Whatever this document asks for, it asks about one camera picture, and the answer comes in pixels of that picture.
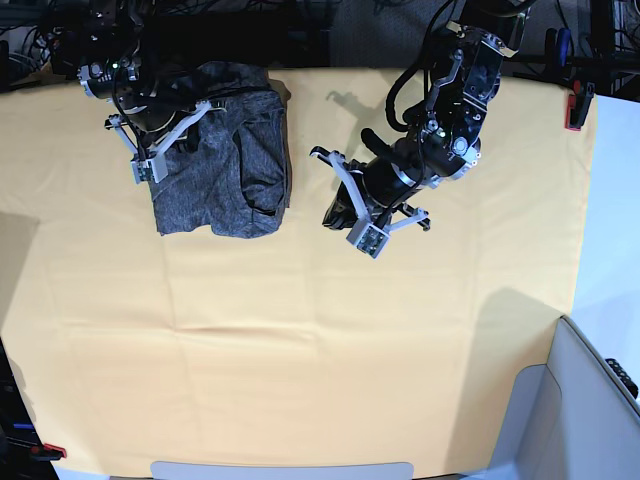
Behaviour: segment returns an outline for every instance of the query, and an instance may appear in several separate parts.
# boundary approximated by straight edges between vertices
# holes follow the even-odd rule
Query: red clamp
[[[584,122],[589,113],[589,106],[595,94],[595,84],[580,80],[573,82],[573,94],[569,94],[567,101],[567,115],[565,117],[565,128],[579,132],[582,130]]]
[[[48,443],[31,447],[29,453],[31,453],[31,458],[36,462],[54,462],[61,458],[67,458],[67,451],[64,448]]]

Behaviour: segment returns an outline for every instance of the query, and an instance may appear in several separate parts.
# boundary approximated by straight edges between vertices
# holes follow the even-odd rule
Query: yellow tablecloth
[[[337,179],[315,145],[368,160],[398,72],[274,72],[288,90],[293,194],[274,235],[161,238],[112,107],[77,86],[0,99],[0,330],[60,466],[149,476],[155,460],[408,461],[425,477],[489,462],[515,375],[569,312],[595,105],[507,79],[483,156],[415,196],[432,230],[376,261],[321,226]],[[403,91],[398,111],[420,100]]]

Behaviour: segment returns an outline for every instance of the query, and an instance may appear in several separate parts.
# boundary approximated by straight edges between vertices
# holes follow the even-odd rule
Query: white wall
[[[616,358],[640,383],[638,103],[598,98],[587,223],[571,316],[603,357]]]

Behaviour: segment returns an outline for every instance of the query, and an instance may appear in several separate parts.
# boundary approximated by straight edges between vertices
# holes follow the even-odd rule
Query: metal bracket
[[[451,70],[449,70],[449,74],[446,77],[438,78],[433,81],[431,84],[431,88],[429,89],[429,95],[427,97],[427,101],[425,102],[425,110],[428,112],[433,111],[433,107],[436,104],[436,100],[438,100],[438,95],[440,94],[440,88],[445,85],[449,85],[456,79],[456,75],[458,75],[458,70],[460,70],[460,65],[462,65],[462,61],[464,60],[464,53],[460,49],[456,49],[452,54],[453,64],[451,65]]]
[[[358,217],[355,225],[347,235],[347,241],[370,257],[375,259],[380,255],[387,242],[391,239],[391,232],[427,220],[429,214],[421,208],[417,208],[411,209],[409,214],[406,211],[403,212],[408,218],[386,225],[384,228],[378,228],[371,218],[356,181],[347,170],[345,156],[337,151],[329,153],[322,147],[314,148],[311,151],[311,156],[317,157],[330,165],[342,180]]]
[[[133,159],[131,160],[131,172],[136,184],[141,182],[147,182],[153,180],[155,183],[160,183],[169,174],[167,168],[167,161],[164,154],[169,150],[171,145],[174,144],[178,138],[180,138],[184,132],[195,123],[199,122],[207,112],[211,110],[224,110],[224,103],[202,101],[196,104],[195,111],[183,118],[173,129],[167,133],[162,141],[158,144],[152,145],[148,149],[148,155],[145,160],[140,160],[138,156],[138,149],[133,143],[127,132],[123,128],[122,118],[120,115],[111,115],[107,122],[114,128],[118,136],[122,139],[124,144],[133,153]]]

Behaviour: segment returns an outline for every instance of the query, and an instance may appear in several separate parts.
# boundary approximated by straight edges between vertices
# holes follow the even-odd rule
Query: folded gray shirt
[[[273,233],[290,196],[282,101],[260,67],[210,62],[198,70],[197,79],[182,81],[220,92],[216,101],[224,109],[198,122],[195,153],[169,149],[168,177],[149,182],[158,232],[211,225],[213,233],[231,237]]]

